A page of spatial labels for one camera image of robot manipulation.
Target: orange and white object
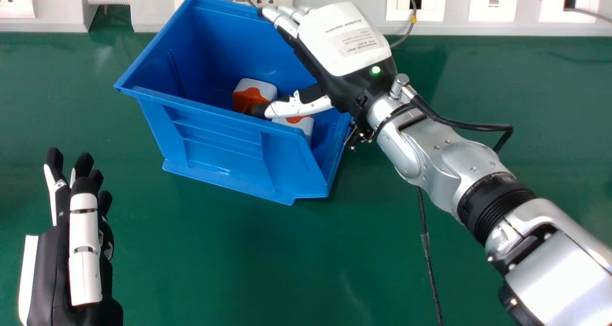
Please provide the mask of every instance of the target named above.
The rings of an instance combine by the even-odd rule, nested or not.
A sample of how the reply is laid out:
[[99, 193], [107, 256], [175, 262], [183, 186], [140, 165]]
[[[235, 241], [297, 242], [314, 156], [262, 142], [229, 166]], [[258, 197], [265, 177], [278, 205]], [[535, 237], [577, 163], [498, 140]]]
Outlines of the orange and white object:
[[290, 118], [275, 118], [272, 119], [273, 123], [284, 124], [291, 126], [291, 128], [298, 128], [306, 135], [306, 143], [310, 147], [310, 140], [312, 139], [312, 129], [315, 126], [315, 119], [312, 116], [306, 117], [290, 117]]
[[251, 115], [253, 105], [269, 104], [278, 97], [278, 90], [273, 84], [243, 78], [232, 93], [234, 111]]

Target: black and white robotic hand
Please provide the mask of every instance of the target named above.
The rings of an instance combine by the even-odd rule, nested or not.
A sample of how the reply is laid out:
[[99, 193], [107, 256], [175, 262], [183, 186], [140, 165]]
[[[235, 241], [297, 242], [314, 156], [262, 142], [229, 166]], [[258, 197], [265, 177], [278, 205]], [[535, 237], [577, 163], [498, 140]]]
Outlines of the black and white robotic hand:
[[52, 227], [26, 236], [18, 297], [24, 325], [123, 324], [123, 309], [112, 297], [114, 238], [107, 214], [113, 198], [100, 192], [103, 176], [93, 165], [84, 152], [68, 180], [61, 152], [47, 153]]
[[[499, 298], [518, 324], [612, 324], [612, 250], [501, 163], [497, 151], [511, 126], [435, 113], [398, 74], [389, 43], [352, 3], [264, 8], [262, 16], [321, 89], [273, 102], [267, 117], [306, 115], [325, 105], [349, 112], [355, 123], [348, 146], [376, 141], [404, 180], [425, 190], [484, 246], [485, 258], [503, 276]], [[505, 135], [491, 149], [453, 128]]]

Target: green tabletop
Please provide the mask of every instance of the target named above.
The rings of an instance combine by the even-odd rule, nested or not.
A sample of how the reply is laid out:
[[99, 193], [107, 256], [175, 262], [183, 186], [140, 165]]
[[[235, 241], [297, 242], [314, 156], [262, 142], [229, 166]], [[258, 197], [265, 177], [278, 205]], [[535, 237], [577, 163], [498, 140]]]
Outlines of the green tabletop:
[[[127, 325], [434, 325], [415, 189], [375, 145], [331, 196], [282, 206], [163, 172], [136, 101], [112, 88], [151, 34], [126, 10], [89, 34], [0, 34], [0, 323], [14, 325], [24, 235], [50, 226], [46, 149], [89, 151], [114, 195], [114, 297]], [[612, 245], [611, 38], [413, 37], [398, 68], [442, 115], [511, 123], [501, 157]], [[464, 136], [492, 145], [491, 134]], [[512, 325], [482, 247], [427, 202], [448, 325]]]

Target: label sticker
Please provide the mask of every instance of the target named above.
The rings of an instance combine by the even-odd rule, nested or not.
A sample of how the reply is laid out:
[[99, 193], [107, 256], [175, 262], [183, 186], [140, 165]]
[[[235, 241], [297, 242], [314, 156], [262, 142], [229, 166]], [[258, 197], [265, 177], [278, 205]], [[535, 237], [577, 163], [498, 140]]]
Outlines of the label sticker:
[[383, 44], [371, 28], [358, 28], [331, 38], [334, 47], [343, 57], [378, 49]]

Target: metal screw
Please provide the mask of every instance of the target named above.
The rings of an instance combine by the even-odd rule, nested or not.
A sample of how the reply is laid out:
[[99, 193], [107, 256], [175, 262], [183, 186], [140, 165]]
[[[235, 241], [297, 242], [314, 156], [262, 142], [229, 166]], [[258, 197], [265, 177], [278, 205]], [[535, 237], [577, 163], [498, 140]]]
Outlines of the metal screw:
[[395, 77], [395, 81], [391, 86], [391, 92], [389, 92], [389, 96], [392, 99], [398, 100], [402, 97], [402, 88], [409, 84], [410, 78], [406, 74], [397, 74]]

